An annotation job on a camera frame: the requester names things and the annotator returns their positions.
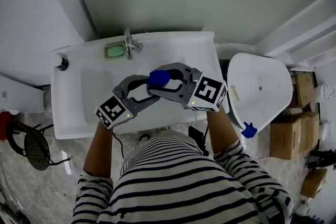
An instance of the red object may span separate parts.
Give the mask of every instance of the red object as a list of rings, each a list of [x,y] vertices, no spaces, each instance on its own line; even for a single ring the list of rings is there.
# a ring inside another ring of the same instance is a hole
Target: red object
[[[9,112],[0,113],[0,141],[7,140],[6,126],[11,120],[11,114]]]

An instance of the black cable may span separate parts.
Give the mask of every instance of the black cable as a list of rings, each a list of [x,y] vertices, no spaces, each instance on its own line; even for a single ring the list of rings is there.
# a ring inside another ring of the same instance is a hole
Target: black cable
[[[208,130],[209,130],[209,125],[206,126],[206,131],[205,131],[204,137],[206,137],[206,135],[208,134]]]
[[[115,139],[117,139],[121,145],[121,156],[124,158],[124,151],[123,151],[123,145],[122,145],[122,142],[119,140],[119,138],[116,137],[116,135],[114,134],[114,131],[113,131],[113,128],[118,126],[119,124],[115,125],[112,127],[112,135],[114,136]]]

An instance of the blue toy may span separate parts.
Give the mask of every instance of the blue toy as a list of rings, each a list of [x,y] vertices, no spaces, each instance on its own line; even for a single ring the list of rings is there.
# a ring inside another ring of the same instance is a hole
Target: blue toy
[[[156,70],[149,74],[147,85],[149,87],[165,87],[170,81],[170,74],[166,70]]]
[[[254,128],[252,123],[250,123],[250,125],[248,125],[246,122],[244,122],[245,124],[245,130],[241,132],[241,134],[246,137],[246,138],[252,138],[253,136],[255,136],[255,134],[258,132],[257,128]]]

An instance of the striped shirt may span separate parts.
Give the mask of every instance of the striped shirt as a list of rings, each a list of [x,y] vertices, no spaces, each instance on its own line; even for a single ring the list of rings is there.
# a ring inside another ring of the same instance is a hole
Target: striped shirt
[[[288,193],[239,140],[213,160],[176,136],[157,136],[126,159],[115,186],[79,179],[72,224],[289,223],[292,210]]]

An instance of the person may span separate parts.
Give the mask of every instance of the person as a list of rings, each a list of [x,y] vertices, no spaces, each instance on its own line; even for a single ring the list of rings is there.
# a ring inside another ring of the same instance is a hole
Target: person
[[[289,223],[284,188],[245,152],[223,108],[207,113],[214,159],[166,131],[134,151],[113,185],[112,135],[98,124],[72,217],[76,223]]]

